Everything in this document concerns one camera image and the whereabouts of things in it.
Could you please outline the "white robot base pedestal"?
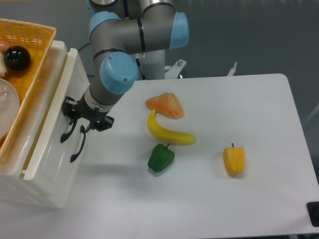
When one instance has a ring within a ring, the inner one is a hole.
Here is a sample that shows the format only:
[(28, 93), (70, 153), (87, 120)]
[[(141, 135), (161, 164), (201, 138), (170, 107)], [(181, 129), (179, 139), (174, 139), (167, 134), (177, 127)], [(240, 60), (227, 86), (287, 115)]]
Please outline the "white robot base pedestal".
[(138, 69), (138, 80), (162, 80), (165, 75), (165, 50), (132, 54)]

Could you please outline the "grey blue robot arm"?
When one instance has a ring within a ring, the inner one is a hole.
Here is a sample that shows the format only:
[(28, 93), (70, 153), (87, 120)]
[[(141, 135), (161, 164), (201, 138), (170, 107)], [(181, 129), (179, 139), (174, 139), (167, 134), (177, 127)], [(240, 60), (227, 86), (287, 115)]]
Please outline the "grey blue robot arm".
[(66, 97), (62, 110), (82, 132), (112, 127), (108, 112), (139, 77), (134, 55), (175, 49), (189, 41), (188, 20), (170, 0), (89, 0), (89, 40), (94, 79), (79, 100)]

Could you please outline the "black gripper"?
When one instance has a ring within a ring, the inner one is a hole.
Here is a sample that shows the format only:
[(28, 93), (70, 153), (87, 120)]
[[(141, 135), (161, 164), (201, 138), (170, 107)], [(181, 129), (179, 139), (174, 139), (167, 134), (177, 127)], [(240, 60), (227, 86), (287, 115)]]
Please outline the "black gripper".
[(106, 112), (100, 112), (97, 106), (93, 109), (90, 108), (84, 97), (79, 101), (75, 101), (73, 98), (67, 96), (62, 103), (63, 115), (70, 118), (69, 125), (76, 124), (76, 120), (84, 118), (89, 124), (87, 125), (85, 132), (92, 130), (104, 131), (110, 129), (113, 126), (114, 118), (107, 116)]

